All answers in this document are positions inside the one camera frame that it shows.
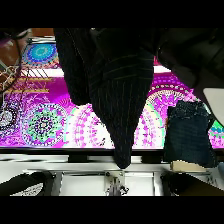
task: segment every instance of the wooden floor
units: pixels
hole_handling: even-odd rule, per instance
[[[53,28],[31,28],[28,37],[54,36]],[[19,40],[20,50],[26,45],[26,38]],[[18,51],[15,41],[11,41],[7,45],[0,47],[0,60],[6,65],[14,65],[18,59]]]

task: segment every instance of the black garment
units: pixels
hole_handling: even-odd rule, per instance
[[[202,102],[178,101],[176,107],[168,107],[164,161],[183,160],[208,168],[217,166],[208,137],[213,123]]]
[[[69,30],[72,30],[69,37],[66,32],[61,32],[58,38],[55,29],[60,64],[66,73],[69,93],[74,103],[78,97],[78,102],[83,104],[88,101],[85,99],[89,94],[94,112],[106,125],[114,142],[115,162],[124,169],[131,163],[134,132],[153,79],[154,56],[138,47],[132,54],[108,61],[96,49],[87,28]],[[70,43],[64,44],[63,38]],[[88,83],[88,87],[84,88],[81,82]]]

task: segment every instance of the patterned black fabric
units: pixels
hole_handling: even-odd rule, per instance
[[[85,104],[89,101],[88,92],[94,112],[106,125],[114,142],[115,162],[124,169],[131,163],[134,132],[153,79],[154,56],[138,48],[131,55],[105,61],[92,45],[87,30],[72,28],[69,31],[82,63],[77,54],[71,53],[74,51],[71,39],[70,45],[65,44],[55,32],[60,64],[66,73],[65,81],[73,102],[78,100]]]
[[[178,101],[168,108],[164,161],[183,160],[203,167],[217,166],[208,137],[214,120],[202,102]]]

